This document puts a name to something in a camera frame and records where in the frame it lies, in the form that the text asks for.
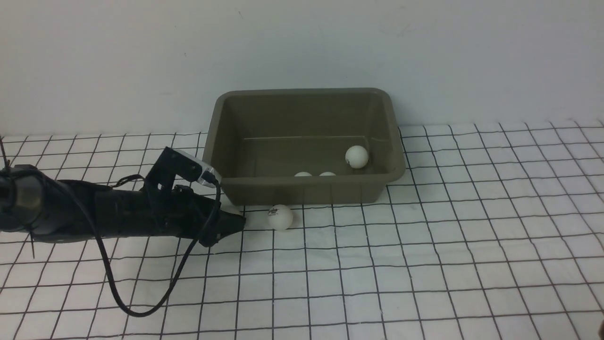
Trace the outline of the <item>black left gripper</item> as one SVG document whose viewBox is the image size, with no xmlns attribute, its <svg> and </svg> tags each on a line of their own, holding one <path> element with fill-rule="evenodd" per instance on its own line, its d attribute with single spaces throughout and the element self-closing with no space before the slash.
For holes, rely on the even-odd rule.
<svg viewBox="0 0 604 340">
<path fill-rule="evenodd" d="M 220 210 L 208 218 L 213 199 L 199 195 L 191 187 L 175 185 L 163 192 L 153 185 L 144 185 L 140 192 L 149 202 L 158 235 L 194 239 L 204 247 L 213 247 L 222 239 L 244 230 L 246 218 Z"/>
</svg>

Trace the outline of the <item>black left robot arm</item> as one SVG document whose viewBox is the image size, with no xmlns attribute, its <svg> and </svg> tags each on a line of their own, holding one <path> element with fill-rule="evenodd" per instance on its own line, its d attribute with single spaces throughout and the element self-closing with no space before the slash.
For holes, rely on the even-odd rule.
<svg viewBox="0 0 604 340">
<path fill-rule="evenodd" d="M 52 180 L 34 166 L 1 171 L 1 230 L 34 241 L 71 243 L 100 238 L 177 237 L 211 247 L 242 232 L 245 217 L 177 185 L 138 191 L 81 180 Z"/>
</svg>

